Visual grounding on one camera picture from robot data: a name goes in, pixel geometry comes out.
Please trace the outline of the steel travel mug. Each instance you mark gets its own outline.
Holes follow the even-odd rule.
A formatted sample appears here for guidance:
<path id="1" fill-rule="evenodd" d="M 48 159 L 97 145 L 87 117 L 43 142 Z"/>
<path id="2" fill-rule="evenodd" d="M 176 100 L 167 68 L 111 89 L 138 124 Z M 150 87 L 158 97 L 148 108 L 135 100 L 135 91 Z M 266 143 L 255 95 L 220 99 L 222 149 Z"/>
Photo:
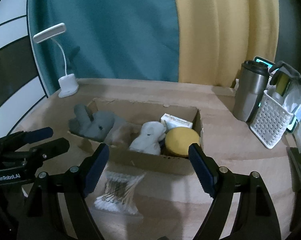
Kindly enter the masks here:
<path id="1" fill-rule="evenodd" d="M 248 122 L 261 101 L 269 80 L 266 64 L 247 60 L 242 63 L 239 85 L 235 95 L 233 115 Z"/>

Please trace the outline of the bag of cotton swabs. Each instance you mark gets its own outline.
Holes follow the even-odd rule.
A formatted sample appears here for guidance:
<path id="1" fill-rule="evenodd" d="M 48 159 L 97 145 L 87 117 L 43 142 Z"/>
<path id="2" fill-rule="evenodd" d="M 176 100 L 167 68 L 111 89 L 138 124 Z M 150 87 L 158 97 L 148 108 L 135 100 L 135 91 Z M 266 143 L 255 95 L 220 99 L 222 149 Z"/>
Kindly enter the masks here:
<path id="1" fill-rule="evenodd" d="M 97 197 L 94 207 L 97 210 L 125 215 L 139 215 L 139 210 L 134 201 L 137 185 L 146 174 L 130 175 L 106 171 L 104 193 Z"/>

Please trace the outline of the white socks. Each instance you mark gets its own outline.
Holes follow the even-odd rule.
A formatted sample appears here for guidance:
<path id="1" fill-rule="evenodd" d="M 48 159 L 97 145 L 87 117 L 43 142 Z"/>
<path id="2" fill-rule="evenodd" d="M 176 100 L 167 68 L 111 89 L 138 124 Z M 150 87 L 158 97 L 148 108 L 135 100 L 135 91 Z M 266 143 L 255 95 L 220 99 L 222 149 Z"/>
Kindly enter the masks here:
<path id="1" fill-rule="evenodd" d="M 130 144 L 129 150 L 152 155 L 160 155 L 161 142 L 166 136 L 166 127 L 158 121 L 142 125 L 140 135 Z"/>

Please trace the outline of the grey socks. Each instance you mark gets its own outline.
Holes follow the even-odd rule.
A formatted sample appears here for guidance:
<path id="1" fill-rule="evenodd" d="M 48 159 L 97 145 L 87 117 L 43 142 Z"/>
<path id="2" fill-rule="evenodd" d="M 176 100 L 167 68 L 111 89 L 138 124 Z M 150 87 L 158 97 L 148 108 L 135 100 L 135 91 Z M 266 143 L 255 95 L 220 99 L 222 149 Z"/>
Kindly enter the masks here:
<path id="1" fill-rule="evenodd" d="M 69 120 L 69 131 L 97 142 L 103 142 L 113 128 L 126 122 L 112 111 L 93 113 L 83 104 L 75 105 L 73 110 L 76 117 Z"/>

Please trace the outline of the white desk lamp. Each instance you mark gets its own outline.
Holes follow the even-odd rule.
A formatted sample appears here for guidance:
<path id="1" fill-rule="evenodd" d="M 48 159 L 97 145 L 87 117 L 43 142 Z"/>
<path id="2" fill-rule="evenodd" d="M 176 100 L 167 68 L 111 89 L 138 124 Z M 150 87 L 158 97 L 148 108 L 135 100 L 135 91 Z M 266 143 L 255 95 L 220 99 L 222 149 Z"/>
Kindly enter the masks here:
<path id="1" fill-rule="evenodd" d="M 61 46 L 61 44 L 55 39 L 56 36 L 63 34 L 66 32 L 66 25 L 65 23 L 58 23 L 53 25 L 33 36 L 33 41 L 37 44 L 42 43 L 46 40 L 53 41 L 60 49 L 63 60 L 64 60 L 64 76 L 60 77 L 58 82 L 60 86 L 60 92 L 58 94 L 59 98 L 65 98 L 68 96 L 72 96 L 76 94 L 79 89 L 78 82 L 76 80 L 75 75 L 67 73 L 67 61 L 65 52 Z"/>

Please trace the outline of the yellow curtain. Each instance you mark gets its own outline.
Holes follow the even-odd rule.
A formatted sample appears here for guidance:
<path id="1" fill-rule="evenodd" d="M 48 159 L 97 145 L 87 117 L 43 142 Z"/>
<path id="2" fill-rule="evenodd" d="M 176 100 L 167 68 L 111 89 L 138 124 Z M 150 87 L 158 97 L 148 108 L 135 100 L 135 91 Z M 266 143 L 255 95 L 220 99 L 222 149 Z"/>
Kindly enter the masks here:
<path id="1" fill-rule="evenodd" d="M 231 87 L 245 60 L 274 61 L 279 0 L 175 0 L 179 81 Z"/>

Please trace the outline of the white perforated plastic basket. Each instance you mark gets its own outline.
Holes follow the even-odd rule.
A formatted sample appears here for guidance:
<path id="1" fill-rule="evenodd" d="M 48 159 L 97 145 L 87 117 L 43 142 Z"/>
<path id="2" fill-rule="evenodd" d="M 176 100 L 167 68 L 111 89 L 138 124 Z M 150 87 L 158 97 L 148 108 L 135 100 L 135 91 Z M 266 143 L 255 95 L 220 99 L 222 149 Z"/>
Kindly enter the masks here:
<path id="1" fill-rule="evenodd" d="M 265 90 L 249 128 L 266 148 L 272 149 L 281 140 L 292 116 Z"/>

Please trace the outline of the crumpled clear plastic bag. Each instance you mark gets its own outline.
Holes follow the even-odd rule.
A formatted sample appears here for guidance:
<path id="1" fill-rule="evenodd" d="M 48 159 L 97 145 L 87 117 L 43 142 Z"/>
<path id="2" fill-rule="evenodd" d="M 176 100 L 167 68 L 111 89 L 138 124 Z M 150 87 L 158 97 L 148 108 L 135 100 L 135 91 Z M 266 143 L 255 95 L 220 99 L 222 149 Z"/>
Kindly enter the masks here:
<path id="1" fill-rule="evenodd" d="M 290 81 L 287 91 L 284 94 L 283 108 L 290 114 L 289 121 L 294 116 L 301 120 L 301 84 L 297 81 Z"/>

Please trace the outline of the small white carton box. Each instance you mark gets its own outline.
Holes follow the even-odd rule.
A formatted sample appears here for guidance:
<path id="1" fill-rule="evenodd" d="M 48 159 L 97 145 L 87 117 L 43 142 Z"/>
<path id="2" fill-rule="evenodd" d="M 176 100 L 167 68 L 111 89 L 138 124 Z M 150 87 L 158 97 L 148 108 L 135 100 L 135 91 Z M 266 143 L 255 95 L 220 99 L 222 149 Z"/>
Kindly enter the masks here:
<path id="1" fill-rule="evenodd" d="M 163 116 L 160 118 L 161 124 L 166 127 L 166 130 L 169 131 L 173 128 L 177 127 L 185 127 L 185 128 L 192 128 L 193 123 L 181 118 L 178 118 L 176 116 L 170 115 L 165 113 Z"/>

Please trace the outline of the teal curtain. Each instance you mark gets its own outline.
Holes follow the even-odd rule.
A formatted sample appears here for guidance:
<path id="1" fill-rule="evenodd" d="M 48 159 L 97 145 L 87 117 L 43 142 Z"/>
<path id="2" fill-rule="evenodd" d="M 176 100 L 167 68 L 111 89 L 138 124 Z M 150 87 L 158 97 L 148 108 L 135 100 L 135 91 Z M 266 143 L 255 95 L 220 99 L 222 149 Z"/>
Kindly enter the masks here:
<path id="1" fill-rule="evenodd" d="M 33 44 L 50 94 L 67 72 L 77 78 L 178 81 L 175 0 L 27 0 L 27 7 L 31 35 L 66 25 L 54 40 Z"/>

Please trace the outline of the clear bag of snacks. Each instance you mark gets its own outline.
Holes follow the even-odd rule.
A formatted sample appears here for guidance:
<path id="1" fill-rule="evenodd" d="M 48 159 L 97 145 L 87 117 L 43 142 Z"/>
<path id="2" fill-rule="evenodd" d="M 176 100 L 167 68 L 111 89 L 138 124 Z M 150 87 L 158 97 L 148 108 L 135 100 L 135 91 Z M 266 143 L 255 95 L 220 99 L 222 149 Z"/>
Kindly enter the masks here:
<path id="1" fill-rule="evenodd" d="M 104 143 L 107 145 L 128 148 L 140 135 L 141 125 L 122 123 L 113 127 L 106 136 Z"/>

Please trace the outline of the yellow lidded red can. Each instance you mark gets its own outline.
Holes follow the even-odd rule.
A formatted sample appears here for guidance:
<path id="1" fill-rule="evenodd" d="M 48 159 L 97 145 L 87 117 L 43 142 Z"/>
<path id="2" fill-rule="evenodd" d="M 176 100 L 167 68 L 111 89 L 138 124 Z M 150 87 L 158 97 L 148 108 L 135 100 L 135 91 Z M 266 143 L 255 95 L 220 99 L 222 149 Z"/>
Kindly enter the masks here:
<path id="1" fill-rule="evenodd" d="M 165 137 L 166 150 L 177 157 L 187 158 L 189 146 L 194 143 L 200 145 L 200 136 L 187 127 L 173 128 Z"/>

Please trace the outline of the dark grey cloth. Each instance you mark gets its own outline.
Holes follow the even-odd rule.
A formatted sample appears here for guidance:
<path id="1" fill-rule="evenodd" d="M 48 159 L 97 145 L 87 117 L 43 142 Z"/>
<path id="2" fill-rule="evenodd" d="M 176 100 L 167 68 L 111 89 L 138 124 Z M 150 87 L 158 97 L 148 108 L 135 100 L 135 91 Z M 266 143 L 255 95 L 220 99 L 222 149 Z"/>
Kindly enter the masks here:
<path id="1" fill-rule="evenodd" d="M 301 74 L 295 68 L 284 61 L 278 61 L 277 63 L 275 63 L 270 68 L 269 72 L 275 72 L 270 80 L 270 85 L 275 85 L 277 83 L 280 74 L 285 74 L 290 79 L 298 81 L 301 84 Z"/>

